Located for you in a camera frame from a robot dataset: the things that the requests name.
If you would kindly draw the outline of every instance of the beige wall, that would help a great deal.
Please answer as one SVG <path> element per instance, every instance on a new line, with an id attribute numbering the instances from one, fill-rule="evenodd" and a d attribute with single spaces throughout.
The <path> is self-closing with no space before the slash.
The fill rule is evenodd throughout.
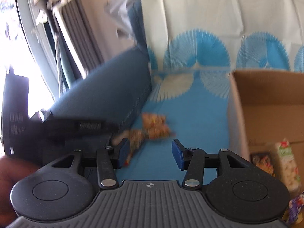
<path id="1" fill-rule="evenodd" d="M 108 0 L 81 0 L 98 46 L 108 60 L 133 45 L 133 41 L 118 39 L 116 26 L 104 12 L 104 4 Z"/>

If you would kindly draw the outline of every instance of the ribbed gray plate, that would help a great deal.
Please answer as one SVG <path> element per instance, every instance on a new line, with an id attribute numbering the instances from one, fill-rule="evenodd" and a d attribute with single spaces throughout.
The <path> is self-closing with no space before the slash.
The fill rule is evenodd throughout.
<path id="1" fill-rule="evenodd" d="M 9 228 L 279 228 L 276 220 L 246 225 L 212 211 L 198 191 L 182 189 L 176 181 L 125 181 L 116 190 L 102 191 L 92 205 L 68 220 L 39 223 L 18 218 Z"/>

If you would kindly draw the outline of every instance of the curtain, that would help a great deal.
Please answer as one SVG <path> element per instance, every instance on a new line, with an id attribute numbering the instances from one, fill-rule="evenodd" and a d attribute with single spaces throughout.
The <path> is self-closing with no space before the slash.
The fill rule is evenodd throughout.
<path id="1" fill-rule="evenodd" d="M 102 64 L 104 59 L 93 36 L 81 1 L 72 0 L 62 8 L 61 13 L 83 68 L 90 72 Z"/>

